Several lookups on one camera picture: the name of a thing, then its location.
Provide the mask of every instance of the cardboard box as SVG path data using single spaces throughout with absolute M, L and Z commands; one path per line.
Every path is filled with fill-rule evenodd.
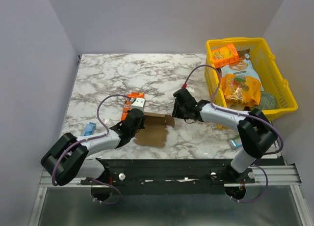
M 145 129 L 141 129 L 136 135 L 134 142 L 138 145 L 153 147 L 165 147 L 168 130 L 167 125 L 175 126 L 173 117 L 167 114 L 145 112 Z

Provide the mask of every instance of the chip bag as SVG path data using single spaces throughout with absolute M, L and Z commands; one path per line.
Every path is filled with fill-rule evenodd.
M 237 77 L 227 74 L 222 78 L 222 92 L 227 103 L 252 107 L 260 103 L 261 83 L 250 76 Z

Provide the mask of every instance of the yellow plastic bin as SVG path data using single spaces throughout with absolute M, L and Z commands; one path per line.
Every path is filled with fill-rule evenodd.
M 275 56 L 271 53 L 268 44 L 263 38 L 224 38 L 217 40 L 209 40 L 206 43 L 207 58 L 206 64 L 213 66 L 211 51 L 224 47 L 233 43 L 237 51 L 250 49 L 250 58 L 252 65 L 258 73 L 264 90 L 271 92 L 277 98 L 279 109 L 276 110 L 264 110 L 268 120 L 272 121 L 279 116 L 294 112 L 298 109 L 290 88 L 288 81 L 283 79 L 280 71 L 275 62 Z M 209 90 L 210 96 L 218 86 L 217 73 L 209 68 L 205 68 L 205 78 Z M 227 107 L 224 95 L 221 88 L 214 98 L 214 103 L 222 107 Z

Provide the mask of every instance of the white marble surface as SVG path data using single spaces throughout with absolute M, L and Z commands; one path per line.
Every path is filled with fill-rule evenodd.
M 101 100 L 116 93 L 144 92 L 145 111 L 171 114 L 172 94 L 180 89 L 191 69 L 205 60 L 205 54 L 83 55 L 63 133 L 72 132 L 79 136 L 90 121 L 97 124 L 95 133 L 104 131 L 96 118 L 96 109 Z M 188 86 L 194 88 L 192 95 L 197 101 L 209 100 L 204 69 L 195 71 Z M 111 98 L 103 104 L 100 116 L 112 126 L 120 121 L 122 108 L 122 98 Z M 236 136 L 236 131 L 218 130 L 213 123 L 186 124 L 181 119 L 175 119 L 175 122 L 175 128 L 167 127 L 169 133 L 164 148 L 139 146 L 131 140 L 123 147 L 100 152 L 97 156 L 107 159 L 219 159 L 236 156 L 238 151 L 232 150 L 228 144 L 228 140 Z

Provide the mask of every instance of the table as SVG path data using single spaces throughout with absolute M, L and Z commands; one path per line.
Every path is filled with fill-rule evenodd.
M 82 55 L 62 132 L 79 136 L 89 122 L 97 124 L 95 133 L 104 131 L 96 118 L 96 110 L 111 94 L 144 92 L 145 111 L 171 114 L 172 94 L 181 88 L 190 71 L 205 61 L 205 54 Z M 193 73 L 188 87 L 194 89 L 192 95 L 197 101 L 209 100 L 203 68 Z M 120 121 L 123 102 L 121 98 L 112 98 L 101 108 L 100 117 L 109 127 Z M 175 119 L 175 122 L 174 128 L 167 127 L 169 133 L 164 148 L 137 145 L 131 140 L 123 147 L 99 152 L 91 158 L 221 159 L 234 158 L 238 153 L 228 143 L 237 135 L 234 130 L 219 130 L 213 123 L 187 124 L 181 119 Z

